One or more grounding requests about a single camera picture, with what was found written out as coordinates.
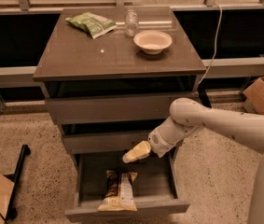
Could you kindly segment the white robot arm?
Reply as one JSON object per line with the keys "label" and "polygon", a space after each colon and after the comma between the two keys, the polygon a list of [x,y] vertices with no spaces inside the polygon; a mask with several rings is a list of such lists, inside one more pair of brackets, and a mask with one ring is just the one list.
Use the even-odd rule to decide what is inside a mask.
{"label": "white robot arm", "polygon": [[146,158],[151,152],[163,157],[177,143],[206,128],[262,155],[249,207],[248,224],[264,224],[264,115],[209,108],[188,98],[174,100],[169,117],[145,141],[122,157],[126,163]]}

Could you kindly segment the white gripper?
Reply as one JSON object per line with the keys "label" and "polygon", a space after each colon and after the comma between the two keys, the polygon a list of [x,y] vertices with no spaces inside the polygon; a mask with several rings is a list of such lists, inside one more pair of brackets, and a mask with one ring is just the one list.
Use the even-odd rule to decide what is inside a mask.
{"label": "white gripper", "polygon": [[176,145],[176,134],[168,127],[155,128],[148,135],[148,142],[142,141],[122,157],[124,163],[130,163],[146,158],[152,150],[160,158]]}

